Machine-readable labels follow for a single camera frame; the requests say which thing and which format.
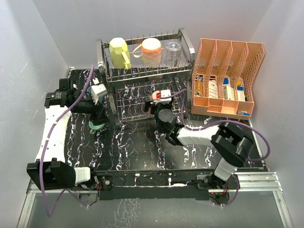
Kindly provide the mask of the green ceramic cup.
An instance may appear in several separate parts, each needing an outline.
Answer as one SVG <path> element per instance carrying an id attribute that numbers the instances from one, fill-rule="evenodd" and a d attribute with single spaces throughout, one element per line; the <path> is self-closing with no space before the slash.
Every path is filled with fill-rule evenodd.
<path id="1" fill-rule="evenodd" d="M 104 123 L 101 125 L 94 125 L 91 121 L 89 121 L 90 134 L 95 134 L 96 132 L 102 130 L 104 126 L 105 126 Z"/>

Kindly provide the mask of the pink plastic cup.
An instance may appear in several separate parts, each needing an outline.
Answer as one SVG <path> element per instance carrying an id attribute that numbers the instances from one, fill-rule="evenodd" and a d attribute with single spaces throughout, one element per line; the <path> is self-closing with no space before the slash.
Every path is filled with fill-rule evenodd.
<path id="1" fill-rule="evenodd" d="M 161 97 L 161 92 L 160 91 L 154 91 L 153 94 L 150 96 L 152 100 L 158 100 Z"/>

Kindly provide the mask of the blue plastic cup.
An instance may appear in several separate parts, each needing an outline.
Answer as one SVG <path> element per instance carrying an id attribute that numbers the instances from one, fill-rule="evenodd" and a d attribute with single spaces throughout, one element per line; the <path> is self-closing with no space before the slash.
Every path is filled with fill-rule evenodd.
<path id="1" fill-rule="evenodd" d="M 89 93 L 89 97 L 90 97 L 90 98 L 93 100 L 93 102 L 95 103 L 95 100 L 94 100 L 94 98 L 93 98 L 93 95 L 92 95 L 91 90 L 92 90 L 92 87 L 89 86 L 88 89 L 87 89 L 87 92 Z M 103 96 L 101 96 L 101 97 L 98 98 L 98 102 L 99 102 L 99 103 L 102 103 L 103 101 L 104 101 L 104 97 L 103 97 Z"/>

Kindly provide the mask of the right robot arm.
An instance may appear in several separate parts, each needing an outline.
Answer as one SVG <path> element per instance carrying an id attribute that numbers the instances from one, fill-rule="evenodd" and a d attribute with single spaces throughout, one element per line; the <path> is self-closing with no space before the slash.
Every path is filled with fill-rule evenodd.
<path id="1" fill-rule="evenodd" d="M 224 188 L 230 176 L 244 166 L 254 147 L 254 140 L 236 125 L 227 122 L 195 131 L 184 124 L 179 124 L 171 107 L 171 102 L 164 104 L 147 99 L 144 111 L 154 116 L 158 132 L 164 134 L 170 144 L 213 146 L 222 158 L 211 175 L 198 180 L 198 185 Z"/>

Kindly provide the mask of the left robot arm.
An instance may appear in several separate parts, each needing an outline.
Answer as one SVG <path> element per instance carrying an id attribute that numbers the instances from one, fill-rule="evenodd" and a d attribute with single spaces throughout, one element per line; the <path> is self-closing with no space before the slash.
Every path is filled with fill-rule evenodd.
<path id="1" fill-rule="evenodd" d="M 59 88 L 47 93 L 45 98 L 45 127 L 41 146 L 35 162 L 27 164 L 27 174 L 40 187 L 43 175 L 44 189 L 70 189 L 81 185 L 89 190 L 98 184 L 98 178 L 91 167 L 71 168 L 65 162 L 65 136 L 72 113 L 86 114 L 90 133 L 102 130 L 110 120 L 102 104 L 107 89 L 98 78 L 84 92 L 77 88 L 77 82 L 70 78 L 59 81 Z"/>

